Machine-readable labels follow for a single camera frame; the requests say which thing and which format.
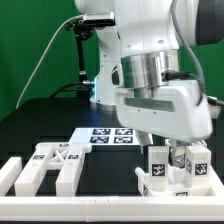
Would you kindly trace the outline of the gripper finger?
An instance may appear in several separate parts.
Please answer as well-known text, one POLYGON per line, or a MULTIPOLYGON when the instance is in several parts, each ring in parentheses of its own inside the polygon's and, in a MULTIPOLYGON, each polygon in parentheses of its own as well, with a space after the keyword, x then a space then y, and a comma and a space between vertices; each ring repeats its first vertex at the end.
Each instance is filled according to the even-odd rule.
POLYGON ((169 145, 169 162, 171 166, 183 167, 185 165, 185 152, 187 144, 171 139, 169 145))
POLYGON ((147 132, 137 130, 136 138, 139 141, 141 152, 144 152, 144 150, 147 149, 149 145, 153 144, 152 135, 147 132))

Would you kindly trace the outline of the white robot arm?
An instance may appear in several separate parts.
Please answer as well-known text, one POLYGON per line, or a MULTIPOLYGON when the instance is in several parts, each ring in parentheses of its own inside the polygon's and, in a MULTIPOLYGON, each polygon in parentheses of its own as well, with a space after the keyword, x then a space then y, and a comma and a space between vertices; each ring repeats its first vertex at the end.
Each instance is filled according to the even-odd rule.
POLYGON ((211 99, 203 70, 179 69, 178 50, 224 39, 224 0, 74 0, 83 23, 96 29, 100 72, 91 104, 113 110, 136 130, 171 140, 171 159, 212 133, 211 99))

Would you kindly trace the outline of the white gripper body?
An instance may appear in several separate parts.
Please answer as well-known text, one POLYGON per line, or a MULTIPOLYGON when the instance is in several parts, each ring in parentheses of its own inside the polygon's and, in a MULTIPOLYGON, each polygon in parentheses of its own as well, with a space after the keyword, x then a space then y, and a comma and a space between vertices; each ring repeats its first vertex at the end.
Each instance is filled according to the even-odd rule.
POLYGON ((195 80, 174 80, 155 88, 153 98, 135 98, 132 89, 116 90, 116 112, 123 127, 186 143, 207 139, 213 130, 206 95, 198 104, 195 80))

